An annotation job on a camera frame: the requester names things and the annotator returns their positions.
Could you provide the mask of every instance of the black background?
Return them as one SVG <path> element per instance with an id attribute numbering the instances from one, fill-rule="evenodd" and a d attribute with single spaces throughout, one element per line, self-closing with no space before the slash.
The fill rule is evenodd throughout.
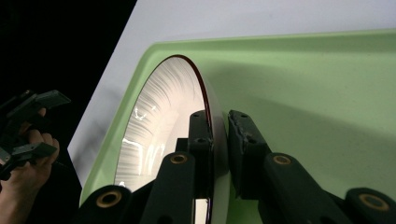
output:
<path id="1" fill-rule="evenodd" d="M 26 90 L 58 90 L 71 103 L 46 117 L 61 144 L 28 223 L 67 223 L 81 185 L 67 146 L 131 15 L 135 0 L 0 0 L 0 103 Z"/>

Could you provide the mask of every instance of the round fastener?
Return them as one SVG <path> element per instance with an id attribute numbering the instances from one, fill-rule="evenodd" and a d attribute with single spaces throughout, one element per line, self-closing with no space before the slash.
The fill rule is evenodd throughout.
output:
<path id="1" fill-rule="evenodd" d="M 96 205 L 101 208 L 108 208 L 116 205 L 120 202 L 122 198 L 121 192 L 119 190 L 111 190 L 101 194 L 96 199 Z"/>
<path id="2" fill-rule="evenodd" d="M 181 164 L 187 161 L 187 156 L 183 154 L 176 154 L 171 157 L 171 162 L 173 164 Z"/>
<path id="3" fill-rule="evenodd" d="M 361 202 L 367 207 L 373 208 L 378 211 L 387 212 L 389 205 L 383 199 L 373 194 L 363 193 L 359 195 Z"/>
<path id="4" fill-rule="evenodd" d="M 291 164 L 291 160 L 286 156 L 274 156 L 274 162 L 280 165 L 289 165 Z"/>

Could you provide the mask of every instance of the human hand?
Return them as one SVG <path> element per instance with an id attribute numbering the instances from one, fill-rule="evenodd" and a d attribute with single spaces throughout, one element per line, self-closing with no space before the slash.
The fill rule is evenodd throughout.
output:
<path id="1" fill-rule="evenodd" d="M 44 116 L 45 109 L 40 110 Z M 59 142 L 52 138 L 49 133 L 41 133 L 39 130 L 27 131 L 30 124 L 23 124 L 20 134 L 29 143 L 44 142 L 56 147 L 56 151 L 48 157 L 35 160 L 35 164 L 26 162 L 23 166 L 11 171 L 11 177 L 7 181 L 1 181 L 0 192 L 0 224 L 23 223 L 35 201 L 35 196 L 50 177 L 51 165 L 59 155 Z"/>

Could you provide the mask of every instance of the light green plastic tray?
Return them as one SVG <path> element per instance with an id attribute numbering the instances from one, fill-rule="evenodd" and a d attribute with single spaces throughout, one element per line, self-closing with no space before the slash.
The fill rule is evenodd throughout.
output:
<path id="1" fill-rule="evenodd" d="M 327 191 L 377 189 L 396 199 L 396 29 L 163 42 L 142 56 L 110 126 L 81 203 L 113 184 L 134 102 L 154 68 L 182 54 L 231 109 L 249 114 L 276 152 Z M 228 223 L 261 223 L 255 201 L 234 198 Z"/>

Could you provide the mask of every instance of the white backdrop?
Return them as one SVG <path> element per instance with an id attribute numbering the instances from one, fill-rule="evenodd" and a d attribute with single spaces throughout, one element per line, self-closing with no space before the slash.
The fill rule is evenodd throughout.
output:
<path id="1" fill-rule="evenodd" d="M 84 185 L 140 57 L 156 42 L 396 28 L 391 0 L 140 0 L 68 150 Z"/>

